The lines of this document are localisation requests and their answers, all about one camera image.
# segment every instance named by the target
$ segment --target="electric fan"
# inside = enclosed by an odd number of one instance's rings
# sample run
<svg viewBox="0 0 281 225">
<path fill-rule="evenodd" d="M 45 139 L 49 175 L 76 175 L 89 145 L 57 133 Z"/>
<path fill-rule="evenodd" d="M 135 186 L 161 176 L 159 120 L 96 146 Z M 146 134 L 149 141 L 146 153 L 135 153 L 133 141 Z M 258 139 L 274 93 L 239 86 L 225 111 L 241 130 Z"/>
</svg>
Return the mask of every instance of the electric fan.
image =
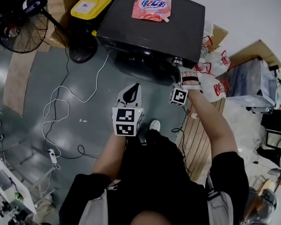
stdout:
<svg viewBox="0 0 281 225">
<path fill-rule="evenodd" d="M 37 49 L 45 38 L 50 20 L 68 36 L 68 32 L 46 11 L 47 0 L 9 0 L 0 9 L 0 43 L 16 53 Z"/>
</svg>

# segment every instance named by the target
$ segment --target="black fan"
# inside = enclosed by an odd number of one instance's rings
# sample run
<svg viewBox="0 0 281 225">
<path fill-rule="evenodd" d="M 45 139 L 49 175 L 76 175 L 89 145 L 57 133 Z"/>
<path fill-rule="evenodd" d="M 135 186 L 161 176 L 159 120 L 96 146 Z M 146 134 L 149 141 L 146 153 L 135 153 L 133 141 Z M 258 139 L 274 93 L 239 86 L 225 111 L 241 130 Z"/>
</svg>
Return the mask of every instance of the black fan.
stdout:
<svg viewBox="0 0 281 225">
<path fill-rule="evenodd" d="M 96 39 L 91 34 L 79 32 L 70 36 L 47 12 L 47 2 L 48 0 L 0 0 L 0 43 L 13 52 L 29 53 L 41 45 L 50 20 L 69 38 L 70 58 L 76 63 L 88 61 L 96 53 Z"/>
<path fill-rule="evenodd" d="M 46 11 L 47 0 L 0 0 L 0 43 L 16 53 L 37 49 L 45 38 L 48 20 L 67 31 Z"/>
</svg>

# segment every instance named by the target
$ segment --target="pink package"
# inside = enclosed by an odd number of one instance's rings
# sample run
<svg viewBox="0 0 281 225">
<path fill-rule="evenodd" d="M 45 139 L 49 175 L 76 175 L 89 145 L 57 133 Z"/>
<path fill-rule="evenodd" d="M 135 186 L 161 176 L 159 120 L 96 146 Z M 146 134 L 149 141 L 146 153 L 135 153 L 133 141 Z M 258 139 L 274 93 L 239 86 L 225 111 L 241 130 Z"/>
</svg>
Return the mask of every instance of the pink package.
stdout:
<svg viewBox="0 0 281 225">
<path fill-rule="evenodd" d="M 162 20 L 168 22 L 170 8 L 171 0 L 136 0 L 132 17 L 156 22 L 161 22 Z"/>
</svg>

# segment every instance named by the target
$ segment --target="black and white marker cube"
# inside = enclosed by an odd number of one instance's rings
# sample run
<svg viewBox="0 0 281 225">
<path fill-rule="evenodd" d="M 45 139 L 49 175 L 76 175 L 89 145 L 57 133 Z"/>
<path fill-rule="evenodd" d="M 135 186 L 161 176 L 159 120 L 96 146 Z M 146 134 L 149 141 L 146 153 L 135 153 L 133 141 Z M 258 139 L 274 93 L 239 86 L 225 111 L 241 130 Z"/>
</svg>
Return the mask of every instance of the black and white marker cube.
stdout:
<svg viewBox="0 0 281 225">
<path fill-rule="evenodd" d="M 186 103 L 187 93 L 186 89 L 174 88 L 170 93 L 170 103 L 183 106 Z"/>
<path fill-rule="evenodd" d="M 112 108 L 112 123 L 115 135 L 136 136 L 143 117 L 143 108 Z"/>
</svg>

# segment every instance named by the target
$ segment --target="electronic equipment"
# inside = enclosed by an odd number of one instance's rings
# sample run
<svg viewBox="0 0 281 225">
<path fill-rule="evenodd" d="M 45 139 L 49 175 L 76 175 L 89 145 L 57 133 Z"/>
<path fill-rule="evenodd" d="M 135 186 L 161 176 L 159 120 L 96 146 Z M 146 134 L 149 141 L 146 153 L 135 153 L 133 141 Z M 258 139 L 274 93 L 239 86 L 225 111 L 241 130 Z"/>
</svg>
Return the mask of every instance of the electronic equipment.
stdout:
<svg viewBox="0 0 281 225">
<path fill-rule="evenodd" d="M 97 37 L 119 50 L 115 65 L 141 79 L 171 85 L 173 65 L 194 67 L 199 62 L 205 7 L 190 0 L 172 0 L 169 22 L 132 18 L 135 0 L 115 0 Z"/>
<path fill-rule="evenodd" d="M 136 136 L 144 115 L 141 107 L 141 85 L 132 84 L 118 93 L 112 108 L 112 123 L 115 135 Z"/>
<path fill-rule="evenodd" d="M 0 187 L 3 191 L 6 191 L 10 187 L 12 187 L 12 182 L 9 177 L 5 174 L 3 170 L 0 170 Z"/>
</svg>

